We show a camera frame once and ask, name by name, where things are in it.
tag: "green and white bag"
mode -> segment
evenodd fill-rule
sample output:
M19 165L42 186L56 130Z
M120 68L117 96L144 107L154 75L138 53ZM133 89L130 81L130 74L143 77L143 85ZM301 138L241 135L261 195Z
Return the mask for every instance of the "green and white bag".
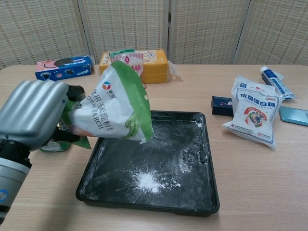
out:
M62 121L75 135L143 143L153 134L147 93L137 73L121 61L105 69L91 95L67 107Z

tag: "orange cheese block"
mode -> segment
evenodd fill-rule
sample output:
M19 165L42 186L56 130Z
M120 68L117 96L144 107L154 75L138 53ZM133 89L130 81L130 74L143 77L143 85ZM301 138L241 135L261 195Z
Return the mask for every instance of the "orange cheese block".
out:
M167 83L169 81L170 70L164 50L136 52L143 53L143 73L141 74L143 83ZM104 52L100 61L101 74L110 63L108 53Z

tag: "tray rim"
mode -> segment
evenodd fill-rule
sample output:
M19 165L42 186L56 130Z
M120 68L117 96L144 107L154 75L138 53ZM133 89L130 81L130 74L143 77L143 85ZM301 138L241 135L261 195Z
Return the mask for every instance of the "tray rim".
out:
M86 172L90 168L92 164L92 159L95 156L95 151L100 147L100 145L105 142L107 138L98 138L95 146L93 148L93 151L91 153L91 156L89 158L89 161L87 163L87 166L82 174L82 177L80 179L80 182L78 184L78 187L76 189L76 198L88 205L90 204L97 204L97 206L103 207L103 205L112 205L112 207L117 207L117 208L129 208L129 209L143 209L143 210L151 210L151 211L161 211L161 212L173 212L173 213L179 213L179 214L191 214L191 215L211 215L216 212L218 212L220 208L220 201L219 201L219 196L218 196L218 190L217 190L217 184L216 184L216 178L215 178L215 173L214 173L214 165L213 165L213 159L212 159L212 153L210 150L210 145L209 145L209 137L208 137L208 132L207 132L207 126L206 126L206 119L205 115L201 112L187 112L187 111L160 111L160 110L151 110L152 113L186 113L186 114L197 114L200 117L202 117L204 123L205 123L205 139L207 141L207 148L208 148L208 159L211 167L211 174L213 176L213 195L216 198L217 204L214 205L214 208L212 210L196 210L196 209L186 209L186 208L171 208L171 207L166 207L166 206L154 206L154 205L141 205L141 204L132 204L132 203L120 203L120 202L109 202L109 201L99 201L99 200L93 200L93 199L87 199L81 196L80 190L82 188L82 183L84 182L84 178L86 177Z

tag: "oreo box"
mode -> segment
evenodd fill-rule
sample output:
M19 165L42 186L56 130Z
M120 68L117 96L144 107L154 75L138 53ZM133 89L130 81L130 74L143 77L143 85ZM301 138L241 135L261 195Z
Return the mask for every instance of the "oreo box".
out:
M74 78L91 75L94 65L90 56L76 56L65 59L47 60L37 63L35 75L40 80Z
M232 99L212 96L212 114L233 116Z

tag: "corn starch bag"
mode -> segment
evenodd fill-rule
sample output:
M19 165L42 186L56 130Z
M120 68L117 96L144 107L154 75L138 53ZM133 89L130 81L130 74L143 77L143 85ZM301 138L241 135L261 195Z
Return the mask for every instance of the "corn starch bag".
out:
M272 124L282 103L273 86L237 76L232 88L234 118L222 126L245 139L263 143L275 150Z
M121 61L105 69L95 90L72 106L62 120L75 135L148 141L150 104L138 74Z

